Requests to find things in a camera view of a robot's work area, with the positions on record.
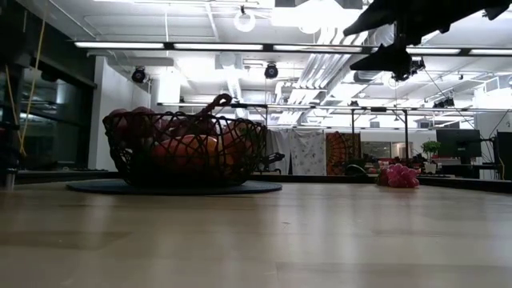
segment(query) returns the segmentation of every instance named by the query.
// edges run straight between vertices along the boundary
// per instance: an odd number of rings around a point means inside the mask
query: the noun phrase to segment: wire fruit basket
[[[235,186],[256,170],[266,127],[247,119],[213,116],[231,103],[221,94],[198,114],[154,113],[139,107],[103,119],[110,156],[132,186]]]

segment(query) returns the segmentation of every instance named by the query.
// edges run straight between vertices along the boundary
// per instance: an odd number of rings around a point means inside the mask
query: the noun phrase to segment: white curtain
[[[270,171],[281,170],[281,175],[288,175],[290,163],[290,132],[288,130],[268,130],[266,134],[266,154],[281,153],[285,158],[270,164]]]
[[[291,131],[290,148],[294,175],[327,175],[323,131]]]

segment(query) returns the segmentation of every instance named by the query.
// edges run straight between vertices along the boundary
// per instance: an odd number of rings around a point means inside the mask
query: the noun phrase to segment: fluorescent light
[[[263,50],[260,44],[175,43],[176,50]]]
[[[163,4],[163,5],[169,5],[169,4],[183,4],[183,5],[201,5],[204,3],[208,3],[209,1],[203,1],[203,0],[93,0],[95,2],[120,2],[120,3],[132,3],[132,4]],[[233,6],[233,5],[251,5],[251,6],[258,6],[258,2],[246,2],[246,1],[215,1],[214,5],[226,5],[226,6]]]
[[[208,103],[159,103],[162,106],[206,107]]]
[[[450,48],[429,48],[429,47],[418,47],[418,48],[407,48],[409,54],[438,54],[438,55],[455,55],[461,52],[460,49]]]
[[[480,54],[480,55],[512,55],[512,49],[472,49],[470,54]]]
[[[294,127],[290,126],[290,125],[286,125],[286,126],[270,125],[270,126],[267,126],[266,128],[269,128],[269,129],[275,129],[275,128],[291,129],[291,128],[294,128]]]
[[[163,49],[163,43],[144,42],[75,42],[78,48],[91,49]]]
[[[320,46],[320,45],[274,45],[276,51],[308,51],[308,52],[331,52],[331,53],[359,53],[361,47],[352,46]]]
[[[268,105],[269,108],[311,109],[310,105]]]
[[[297,126],[295,129],[328,129],[324,126]]]
[[[317,109],[352,110],[350,106],[317,106]]]

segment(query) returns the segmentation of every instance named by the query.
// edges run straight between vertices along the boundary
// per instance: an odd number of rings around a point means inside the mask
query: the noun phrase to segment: computer monitor
[[[461,164],[470,164],[470,158],[482,156],[480,130],[439,129],[436,135],[441,143],[439,157],[457,157]]]

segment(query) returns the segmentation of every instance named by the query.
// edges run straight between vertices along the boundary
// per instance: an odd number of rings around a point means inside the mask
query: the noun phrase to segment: security camera
[[[144,66],[135,67],[135,72],[131,75],[135,83],[143,84],[147,80],[146,68]]]
[[[265,78],[274,79],[278,76],[279,70],[275,63],[268,63],[265,69]]]

